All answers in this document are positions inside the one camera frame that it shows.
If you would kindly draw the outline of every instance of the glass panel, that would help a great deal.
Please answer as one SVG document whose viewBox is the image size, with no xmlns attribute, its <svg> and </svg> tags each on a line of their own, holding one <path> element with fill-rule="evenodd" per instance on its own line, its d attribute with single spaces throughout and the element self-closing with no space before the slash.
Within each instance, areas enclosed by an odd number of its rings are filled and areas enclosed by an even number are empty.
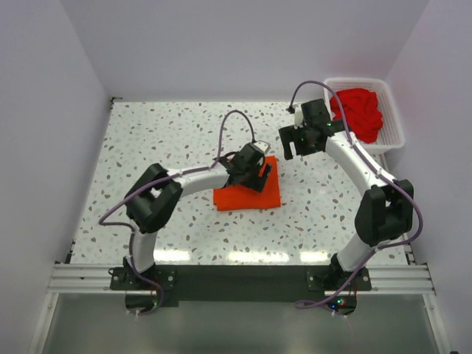
<svg viewBox="0 0 472 354">
<path fill-rule="evenodd" d="M 136 318 L 123 295 L 64 294 L 44 353 L 438 352 L 422 296 L 360 296 L 347 321 L 323 309 L 248 302 L 182 302 Z"/>
</svg>

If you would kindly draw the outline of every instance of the cable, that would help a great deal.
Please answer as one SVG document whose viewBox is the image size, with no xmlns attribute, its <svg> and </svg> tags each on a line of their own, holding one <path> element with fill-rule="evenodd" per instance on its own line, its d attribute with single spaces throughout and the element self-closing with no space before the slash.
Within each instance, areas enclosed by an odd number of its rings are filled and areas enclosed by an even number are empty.
<svg viewBox="0 0 472 354">
<path fill-rule="evenodd" d="M 295 96 L 296 96 L 296 93 L 298 92 L 298 90 L 300 90 L 300 88 L 307 84 L 307 83 L 314 83 L 316 85 L 319 85 L 321 87 L 324 87 L 325 89 L 327 89 L 332 95 L 333 97 L 335 98 L 336 102 L 338 103 L 338 106 L 339 106 L 339 109 L 341 111 L 341 117 L 342 117 L 342 121 L 343 121 L 343 126 L 344 126 L 344 132 L 346 133 L 346 137 L 347 137 L 347 140 L 349 141 L 350 145 L 351 145 L 351 148 L 354 149 L 354 151 L 358 154 L 358 156 L 361 158 L 361 160 L 368 166 L 368 168 L 373 172 L 375 173 L 379 179 L 381 179 L 382 181 L 384 181 L 385 183 L 387 183 L 390 187 L 392 187 L 393 189 L 395 189 L 397 192 L 399 192 L 412 206 L 413 206 L 413 209 L 415 210 L 417 216 L 418 216 L 418 228 L 417 228 L 417 231 L 415 232 L 415 234 L 413 236 L 411 236 L 410 238 L 408 238 L 407 240 L 404 240 L 404 241 L 400 241 L 400 242 L 396 242 L 396 243 L 391 243 L 389 245 L 384 245 L 384 246 L 379 246 L 377 249 L 378 250 L 381 250 L 381 249 L 389 249 L 391 247 L 396 247 L 396 246 L 402 246 L 402 245 L 406 245 L 407 243 L 411 243 L 413 242 L 414 240 L 416 240 L 422 230 L 423 230 L 423 214 L 421 213 L 420 211 L 420 207 L 418 206 L 418 204 L 416 203 L 416 201 L 413 200 L 413 198 L 407 193 L 405 192 L 404 190 L 402 190 L 398 185 L 396 185 L 395 183 L 393 183 L 392 181 L 390 181 L 387 177 L 384 177 L 380 170 L 377 170 L 375 168 L 375 166 L 369 161 L 369 159 L 362 153 L 362 151 L 359 149 L 359 147 L 357 146 L 357 139 L 356 140 L 353 140 L 353 138 L 351 137 L 351 134 L 349 132 L 349 125 L 347 124 L 347 119 L 346 119 L 346 114 L 344 112 L 344 108 L 342 106 L 342 103 L 341 103 L 341 100 L 339 99 L 339 96 L 337 95 L 337 93 L 335 93 L 335 91 L 329 87 L 328 85 L 326 85 L 325 83 L 321 83 L 319 81 L 315 81 L 315 80 L 307 80 L 307 81 L 303 81 L 302 83 L 300 83 L 296 89 L 295 89 L 295 92 L 294 92 L 294 95 L 292 96 L 292 99 L 290 101 L 290 105 L 288 106 L 288 111 L 293 113 L 294 112 L 294 100 L 295 100 Z M 355 278 L 355 276 L 357 275 L 357 273 L 366 265 L 366 263 L 370 260 L 370 258 L 373 257 L 373 255 L 376 253 L 376 249 L 373 249 L 359 264 L 357 267 L 355 267 L 355 269 L 353 270 L 352 274 L 347 278 L 346 282 L 344 282 L 343 285 L 341 285 L 341 287 L 336 290 L 332 295 L 328 296 L 327 298 L 323 299 L 322 301 L 319 301 L 319 302 L 315 302 L 313 300 L 299 300 L 299 301 L 296 301 L 294 303 L 295 305 L 295 308 L 298 308 L 298 309 L 307 309 L 307 308 L 315 308 L 315 307 L 318 307 L 318 306 L 323 306 L 325 305 L 327 302 L 331 301 L 332 299 L 334 299 L 336 296 L 338 296 Z"/>
<path fill-rule="evenodd" d="M 124 222 L 119 222 L 119 221 L 113 221 L 113 222 L 106 222 L 106 219 L 108 219 L 110 217 L 110 215 L 114 214 L 120 207 L 122 207 L 123 205 L 125 205 L 126 203 L 128 203 L 131 199 L 133 199 L 134 197 L 136 197 L 137 195 L 149 190 L 150 188 L 152 187 L 155 187 L 156 185 L 158 184 L 161 184 L 163 182 L 166 182 L 166 181 L 170 181 L 171 179 L 174 179 L 174 178 L 177 178 L 179 176 L 184 176 L 184 175 L 187 175 L 189 173 L 196 173 L 196 172 L 201 172 L 201 171 L 207 171 L 207 170 L 211 170 L 214 166 L 216 166 L 216 164 L 218 163 L 218 161 L 220 160 L 220 157 L 221 157 L 221 151 L 222 151 L 222 141 L 223 141 L 223 129 L 224 129 L 224 125 L 225 125 L 225 122 L 226 120 L 228 119 L 228 117 L 233 114 L 233 113 L 238 113 L 240 115 L 242 115 L 244 117 L 244 119 L 246 119 L 247 123 L 249 124 L 249 128 L 251 130 L 251 135 L 252 135 L 252 142 L 256 142 L 256 139 L 255 139 L 255 135 L 254 135 L 254 128 L 252 127 L 252 124 L 251 124 L 251 121 L 249 120 L 249 118 L 242 112 L 242 111 L 239 111 L 237 109 L 233 109 L 232 111 L 229 111 L 228 113 L 225 114 L 223 120 L 221 121 L 221 126 L 220 126 L 220 134 L 219 134 L 219 137 L 218 137 L 218 151 L 217 151 L 217 156 L 214 160 L 214 162 L 209 166 L 209 167 L 195 167 L 195 168 L 190 168 L 188 170 L 183 170 L 181 171 L 181 173 L 174 173 L 173 175 L 171 176 L 166 176 L 166 177 L 163 177 L 163 178 L 159 178 L 159 179 L 156 179 L 155 181 L 152 181 L 142 187 L 140 187 L 139 189 L 137 189 L 136 191 L 132 192 L 130 195 L 128 195 L 126 198 L 124 198 L 122 201 L 120 201 L 118 204 L 116 204 L 115 206 L 113 206 L 112 208 L 110 208 L 99 220 L 98 220 L 98 224 L 101 225 L 101 226 L 126 226 L 128 227 L 129 229 L 131 229 L 131 236 L 130 236 L 130 243 L 129 243 L 129 253 L 130 253 L 130 264 L 131 264 L 131 268 L 133 269 L 133 273 L 140 279 L 142 280 L 143 282 L 146 282 L 147 284 L 150 284 L 152 286 L 154 286 L 157 291 L 158 291 L 158 295 L 159 295 L 159 302 L 157 303 L 156 306 L 154 306 L 151 310 L 149 311 L 145 311 L 145 312 L 138 312 L 138 315 L 145 315 L 145 314 L 148 314 L 148 313 L 152 313 L 154 312 L 155 310 L 157 310 L 163 303 L 164 301 L 164 290 L 162 289 L 162 287 L 157 283 L 157 282 L 154 282 L 153 280 L 149 280 L 148 278 L 146 277 L 143 277 L 139 272 L 138 270 L 136 269 L 136 266 L 134 265 L 134 258 L 133 258 L 133 241 L 134 241 L 134 237 L 136 235 L 136 229 L 134 228 L 133 225 L 131 225 L 130 223 L 124 223 Z"/>
<path fill-rule="evenodd" d="M 233 156 L 233 155 L 236 155 L 236 154 L 237 154 L 237 151 L 229 151 L 228 153 L 225 153 L 225 154 L 223 155 L 223 157 L 224 157 L 225 159 L 227 159 L 227 158 L 229 158 L 230 156 Z"/>
</svg>

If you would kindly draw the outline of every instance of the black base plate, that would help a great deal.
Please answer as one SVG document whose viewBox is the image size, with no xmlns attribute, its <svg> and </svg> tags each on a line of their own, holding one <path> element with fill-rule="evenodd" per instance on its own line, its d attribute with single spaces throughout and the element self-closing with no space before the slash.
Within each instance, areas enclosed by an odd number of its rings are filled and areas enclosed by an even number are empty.
<svg viewBox="0 0 472 354">
<path fill-rule="evenodd" d="M 321 279 L 328 269 L 328 265 L 155 265 L 143 276 L 163 287 L 164 306 L 172 307 L 178 306 L 180 301 L 319 301 L 325 298 L 325 291 L 337 290 L 345 281 L 340 279 L 332 288 L 323 287 Z M 125 267 L 110 269 L 110 275 L 111 290 L 154 290 L 138 280 L 126 264 Z M 372 290 L 367 269 L 359 272 L 347 290 L 354 285 L 357 285 L 357 291 Z M 355 307 L 346 296 L 343 302 Z M 337 301 L 328 305 L 337 306 Z"/>
</svg>

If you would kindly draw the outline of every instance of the red cloth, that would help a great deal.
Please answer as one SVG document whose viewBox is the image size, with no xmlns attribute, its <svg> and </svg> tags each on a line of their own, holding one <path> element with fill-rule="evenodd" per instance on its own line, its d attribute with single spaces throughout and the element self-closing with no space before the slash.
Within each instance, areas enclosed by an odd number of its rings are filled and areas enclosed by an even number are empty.
<svg viewBox="0 0 472 354">
<path fill-rule="evenodd" d="M 233 186 L 213 190 L 213 204 L 219 212 L 239 209 L 271 209 L 280 207 L 279 176 L 275 156 L 267 156 L 266 164 L 272 169 L 268 175 L 264 190 L 259 193 L 243 186 Z"/>
<path fill-rule="evenodd" d="M 377 94 L 365 88 L 350 88 L 336 92 L 346 114 L 347 124 L 363 142 L 377 140 L 378 131 L 384 124 L 382 113 L 377 109 Z M 334 97 L 330 100 L 334 119 L 341 119 L 341 111 Z"/>
</svg>

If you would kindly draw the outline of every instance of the white wall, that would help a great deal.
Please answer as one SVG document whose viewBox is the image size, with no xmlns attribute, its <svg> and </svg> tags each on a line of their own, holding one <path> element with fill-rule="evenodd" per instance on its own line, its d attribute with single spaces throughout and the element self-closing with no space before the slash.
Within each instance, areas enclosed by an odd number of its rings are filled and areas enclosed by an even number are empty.
<svg viewBox="0 0 472 354">
<path fill-rule="evenodd" d="M 426 260 L 455 350 L 472 347 L 472 2 L 431 0 L 389 73 L 406 147 L 389 155 L 416 186 Z"/>
<path fill-rule="evenodd" d="M 114 96 L 288 100 L 309 78 L 385 78 L 428 1 L 62 2 Z"/>
<path fill-rule="evenodd" d="M 0 1 L 0 346 L 25 353 L 79 218 L 107 95 L 58 0 Z"/>
</svg>

